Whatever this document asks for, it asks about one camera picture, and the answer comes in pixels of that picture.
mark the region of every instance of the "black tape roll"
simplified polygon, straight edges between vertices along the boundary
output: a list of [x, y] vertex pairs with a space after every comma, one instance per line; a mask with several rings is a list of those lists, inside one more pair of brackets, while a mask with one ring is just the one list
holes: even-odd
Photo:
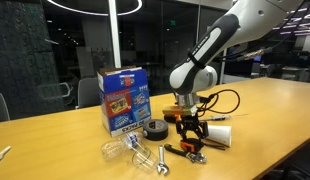
[[160, 141], [168, 136], [168, 124], [166, 121], [151, 119], [144, 122], [143, 135], [151, 141]]

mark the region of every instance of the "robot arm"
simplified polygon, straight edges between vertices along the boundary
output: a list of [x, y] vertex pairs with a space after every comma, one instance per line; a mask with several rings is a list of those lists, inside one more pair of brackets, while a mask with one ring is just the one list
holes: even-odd
[[206, 66], [225, 48], [258, 39], [281, 22], [302, 0], [239, 0], [218, 19], [177, 64], [169, 81], [178, 95], [188, 95], [213, 87], [216, 71]]

